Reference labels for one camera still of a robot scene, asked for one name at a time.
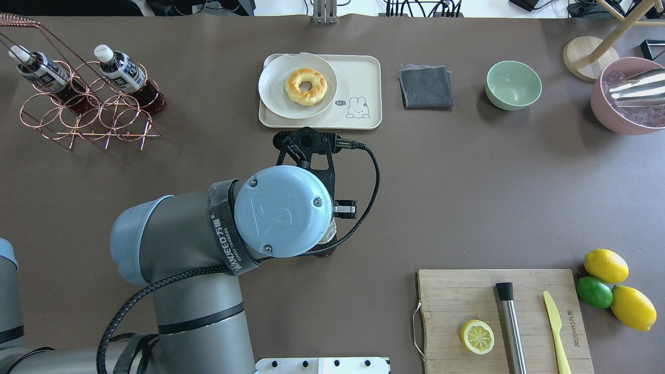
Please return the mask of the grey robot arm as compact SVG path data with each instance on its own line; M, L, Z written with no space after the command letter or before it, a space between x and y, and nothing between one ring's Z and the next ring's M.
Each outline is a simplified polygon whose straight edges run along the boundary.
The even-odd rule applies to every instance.
M110 234L121 276L141 286L115 313L96 348L34 350L24 341L14 247L2 240L2 373L257 373L239 275L268 259L325 257L335 218L356 201L334 199L332 155L363 143L304 127L273 138L276 165L125 210Z

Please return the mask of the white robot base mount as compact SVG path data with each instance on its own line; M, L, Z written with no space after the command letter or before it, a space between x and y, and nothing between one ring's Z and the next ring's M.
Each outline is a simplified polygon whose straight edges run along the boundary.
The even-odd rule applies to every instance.
M257 373L391 373L385 357L291 357L264 358Z

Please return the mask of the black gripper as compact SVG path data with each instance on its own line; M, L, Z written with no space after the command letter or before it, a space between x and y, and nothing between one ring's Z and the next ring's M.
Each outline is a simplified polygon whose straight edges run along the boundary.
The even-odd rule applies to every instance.
M344 139L334 132L319 132L306 126L299 130L279 131L273 137L273 146L280 152L277 165L284 164L285 157L289 156L296 166L313 173L323 183L332 198L335 218L356 218L356 201L335 199L333 154L343 149L355 149L358 142Z

